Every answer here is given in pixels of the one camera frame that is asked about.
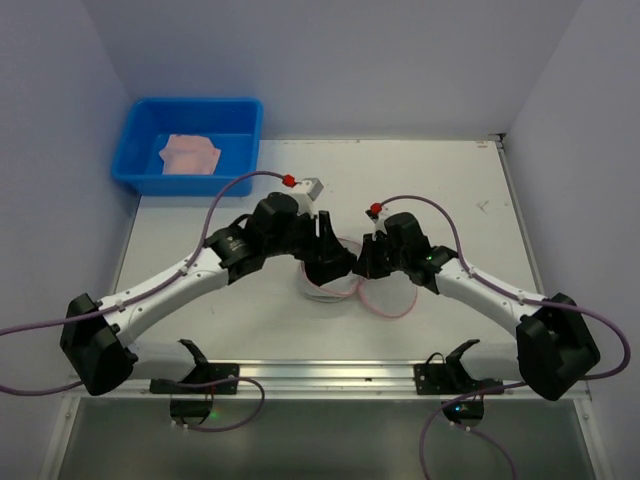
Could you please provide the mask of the black garment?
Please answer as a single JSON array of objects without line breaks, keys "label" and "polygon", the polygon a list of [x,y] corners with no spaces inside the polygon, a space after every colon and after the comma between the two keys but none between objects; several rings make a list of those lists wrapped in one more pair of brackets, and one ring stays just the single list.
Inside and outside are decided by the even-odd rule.
[{"label": "black garment", "polygon": [[307,279],[316,286],[323,286],[334,280],[346,277],[352,270],[353,260],[303,264]]}]

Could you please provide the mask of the blue plastic bin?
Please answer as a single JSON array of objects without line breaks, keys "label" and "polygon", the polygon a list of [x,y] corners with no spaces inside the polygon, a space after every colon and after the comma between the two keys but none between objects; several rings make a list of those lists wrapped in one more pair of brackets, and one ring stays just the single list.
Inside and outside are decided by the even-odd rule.
[{"label": "blue plastic bin", "polygon": [[[257,169],[263,106],[255,98],[145,98],[131,108],[112,161],[112,178],[142,196],[213,197]],[[172,134],[204,137],[220,151],[209,175],[163,172]]]}]

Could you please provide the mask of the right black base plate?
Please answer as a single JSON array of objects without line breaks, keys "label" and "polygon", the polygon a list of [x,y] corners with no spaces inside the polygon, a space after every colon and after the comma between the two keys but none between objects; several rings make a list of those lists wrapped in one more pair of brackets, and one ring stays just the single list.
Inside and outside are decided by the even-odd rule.
[{"label": "right black base plate", "polygon": [[460,365],[448,363],[415,364],[413,379],[418,395],[462,395],[503,385],[493,379],[472,379]]}]

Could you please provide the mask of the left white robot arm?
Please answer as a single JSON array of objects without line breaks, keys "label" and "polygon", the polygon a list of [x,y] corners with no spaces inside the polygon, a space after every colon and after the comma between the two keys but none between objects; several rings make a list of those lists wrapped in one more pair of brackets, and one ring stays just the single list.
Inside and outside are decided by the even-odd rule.
[{"label": "left white robot arm", "polygon": [[205,238],[187,258],[151,279],[99,301],[87,294],[68,306],[60,346],[92,396],[127,380],[159,382],[173,392],[205,391],[215,381],[191,340],[139,341],[152,326],[197,298],[221,290],[290,255],[322,286],[347,276],[356,256],[335,235],[328,212],[312,212],[291,194],[271,193],[254,211]]}]

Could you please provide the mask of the aluminium mounting rail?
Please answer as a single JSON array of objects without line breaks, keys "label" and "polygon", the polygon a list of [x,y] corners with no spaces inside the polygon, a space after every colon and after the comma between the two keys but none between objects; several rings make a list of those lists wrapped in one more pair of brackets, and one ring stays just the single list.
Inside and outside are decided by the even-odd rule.
[{"label": "aluminium mounting rail", "polygon": [[[230,360],[210,361],[197,351],[182,346],[175,351],[141,350],[131,354],[118,366],[109,361],[103,366],[91,367],[81,379],[79,374],[66,387],[68,391],[81,391],[94,397],[137,392],[151,394],[154,379],[176,382],[183,380],[197,365],[204,363],[238,363],[240,374],[236,378],[250,378],[265,387],[280,391],[383,391],[413,390],[413,366],[418,363],[445,363],[442,356],[418,361],[266,361]],[[490,373],[479,380],[501,381],[502,386],[515,381],[515,373]]]}]

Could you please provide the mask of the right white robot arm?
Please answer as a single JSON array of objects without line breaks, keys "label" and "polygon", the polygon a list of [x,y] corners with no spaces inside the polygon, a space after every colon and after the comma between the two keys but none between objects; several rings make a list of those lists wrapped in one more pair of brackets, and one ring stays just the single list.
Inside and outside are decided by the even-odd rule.
[{"label": "right white robot arm", "polygon": [[495,279],[481,282],[457,251],[432,245],[412,214],[367,215],[374,231],[363,238],[355,274],[373,280],[400,272],[414,285],[484,315],[511,337],[502,343],[470,339],[442,363],[421,364],[419,373],[431,388],[467,393],[514,380],[555,401],[599,363],[599,349],[570,297],[530,295]]}]

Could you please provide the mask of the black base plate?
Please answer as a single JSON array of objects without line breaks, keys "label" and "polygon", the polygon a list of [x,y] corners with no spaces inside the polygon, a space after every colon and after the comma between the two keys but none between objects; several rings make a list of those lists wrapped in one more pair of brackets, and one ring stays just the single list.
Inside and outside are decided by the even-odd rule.
[{"label": "black base plate", "polygon": [[197,365],[183,380],[171,382],[154,379],[150,383],[151,394],[166,395],[235,395],[240,374],[238,363],[204,363]]},{"label": "black base plate", "polygon": [[503,385],[493,379],[472,379],[460,365],[448,363],[415,364],[413,379],[418,395],[462,395]]}]

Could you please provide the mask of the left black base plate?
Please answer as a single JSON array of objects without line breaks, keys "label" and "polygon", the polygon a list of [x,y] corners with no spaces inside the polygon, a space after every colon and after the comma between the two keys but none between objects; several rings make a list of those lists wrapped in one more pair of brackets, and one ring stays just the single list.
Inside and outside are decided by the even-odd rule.
[{"label": "left black base plate", "polygon": [[235,395],[240,374],[238,363],[204,363],[197,365],[183,380],[171,382],[154,379],[150,383],[151,394],[166,395]]}]

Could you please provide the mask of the pink bra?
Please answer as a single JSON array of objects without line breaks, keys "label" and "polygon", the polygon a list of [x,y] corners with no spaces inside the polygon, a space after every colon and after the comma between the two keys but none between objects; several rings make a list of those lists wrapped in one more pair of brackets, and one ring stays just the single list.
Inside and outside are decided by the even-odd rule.
[{"label": "pink bra", "polygon": [[207,137],[171,134],[159,156],[164,175],[212,175],[221,150]]}]

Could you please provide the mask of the white mesh laundry bag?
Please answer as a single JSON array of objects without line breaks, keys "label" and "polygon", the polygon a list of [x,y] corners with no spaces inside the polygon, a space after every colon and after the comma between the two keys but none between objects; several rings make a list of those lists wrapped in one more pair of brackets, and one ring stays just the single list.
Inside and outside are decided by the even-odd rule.
[{"label": "white mesh laundry bag", "polygon": [[303,297],[315,302],[337,303],[357,299],[367,311],[387,319],[408,315],[418,297],[417,287],[398,272],[382,279],[364,279],[349,273],[346,277],[317,286],[307,277],[303,263],[299,264],[296,287]]}]

